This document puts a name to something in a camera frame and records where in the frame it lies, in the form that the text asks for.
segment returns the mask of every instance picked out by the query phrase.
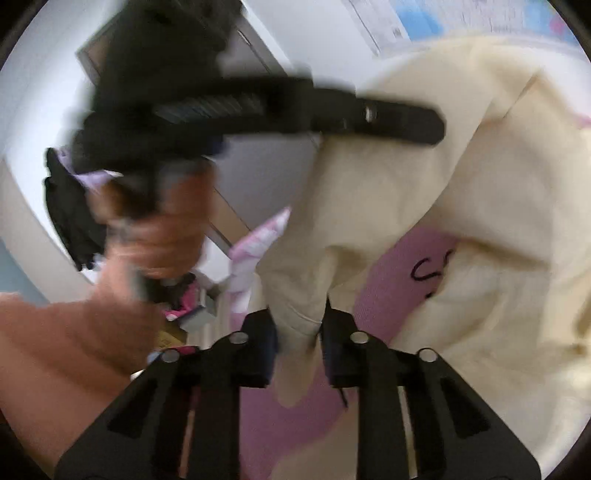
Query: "black plastic bracket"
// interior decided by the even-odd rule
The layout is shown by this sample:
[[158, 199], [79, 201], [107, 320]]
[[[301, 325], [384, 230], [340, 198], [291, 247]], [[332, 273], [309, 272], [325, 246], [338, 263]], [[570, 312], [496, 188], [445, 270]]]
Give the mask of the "black plastic bracket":
[[56, 480], [178, 479], [194, 395], [187, 479], [237, 480], [240, 388], [265, 388], [276, 353], [266, 310], [209, 350], [163, 352], [64, 454]]
[[532, 454], [437, 352], [391, 350], [330, 305], [321, 339], [330, 384], [359, 391], [358, 480], [410, 477], [403, 402], [418, 479], [541, 479]]

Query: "pink fabric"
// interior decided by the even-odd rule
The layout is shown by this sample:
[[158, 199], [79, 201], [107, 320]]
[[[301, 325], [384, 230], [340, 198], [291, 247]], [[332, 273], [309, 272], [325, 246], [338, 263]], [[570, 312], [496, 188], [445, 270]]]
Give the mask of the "pink fabric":
[[197, 298], [199, 296], [199, 283], [191, 283], [181, 299], [180, 310], [165, 310], [164, 315], [168, 321], [176, 320], [197, 308]]
[[[283, 232], [288, 211], [271, 219], [230, 252], [232, 298], [247, 294], [256, 263]], [[389, 342], [404, 320], [433, 293], [442, 277], [446, 256], [456, 240], [448, 235], [415, 228], [372, 268], [355, 304], [357, 325]], [[233, 309], [232, 324], [239, 328], [245, 312]], [[241, 464], [243, 477], [269, 478], [285, 455], [326, 435], [343, 412], [337, 391], [330, 388], [322, 369], [306, 396], [294, 407], [279, 405], [271, 389], [242, 390]]]

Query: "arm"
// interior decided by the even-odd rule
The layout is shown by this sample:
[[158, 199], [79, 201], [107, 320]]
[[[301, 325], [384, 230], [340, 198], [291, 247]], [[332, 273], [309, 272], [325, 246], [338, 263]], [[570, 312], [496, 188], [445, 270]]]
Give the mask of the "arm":
[[0, 410], [47, 472], [154, 348], [164, 318], [133, 299], [127, 264], [156, 278], [188, 271], [199, 258], [212, 189], [212, 174], [192, 177], [162, 214], [138, 222], [133, 245], [110, 249], [90, 299], [38, 309], [0, 297]]

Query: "beige cloth bag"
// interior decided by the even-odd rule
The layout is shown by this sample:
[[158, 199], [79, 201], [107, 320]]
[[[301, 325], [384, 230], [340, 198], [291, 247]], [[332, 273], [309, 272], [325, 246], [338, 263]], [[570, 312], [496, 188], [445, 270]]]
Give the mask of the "beige cloth bag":
[[[447, 135], [434, 148], [325, 140], [284, 236], [258, 267], [263, 296], [252, 309], [268, 303], [280, 331], [279, 400], [295, 404], [319, 366], [327, 294], [351, 311], [369, 267], [425, 222], [460, 245], [439, 292], [391, 346], [439, 351], [548, 473], [591, 414], [585, 133], [542, 72], [491, 40], [441, 44], [369, 93], [437, 106]], [[322, 459], [339, 449], [354, 465], [343, 438], [286, 459], [274, 478], [289, 465], [297, 479], [305, 464], [306, 480], [314, 469], [327, 480]]]

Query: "finger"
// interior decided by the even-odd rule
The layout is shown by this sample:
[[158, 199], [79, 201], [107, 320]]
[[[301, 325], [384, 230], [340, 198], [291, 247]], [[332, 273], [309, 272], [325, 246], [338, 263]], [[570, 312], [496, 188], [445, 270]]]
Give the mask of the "finger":
[[173, 267], [185, 268], [186, 273], [199, 261], [203, 240], [200, 236], [165, 245], [133, 243], [122, 247], [120, 255], [142, 270]]
[[138, 243], [170, 244], [205, 234], [207, 216], [157, 214], [137, 220], [129, 227], [129, 237]]
[[167, 268], [151, 268], [149, 270], [142, 271], [143, 275], [148, 278], [153, 278], [155, 280], [170, 280], [182, 277], [185, 273], [189, 272], [191, 269], [187, 269], [185, 267], [167, 267]]
[[215, 186], [215, 168], [208, 165], [205, 171], [180, 180], [164, 194], [160, 209], [169, 215], [196, 215], [208, 218], [212, 211]]
[[125, 217], [129, 205], [129, 195], [116, 179], [89, 192], [87, 199], [96, 221], [104, 224]]

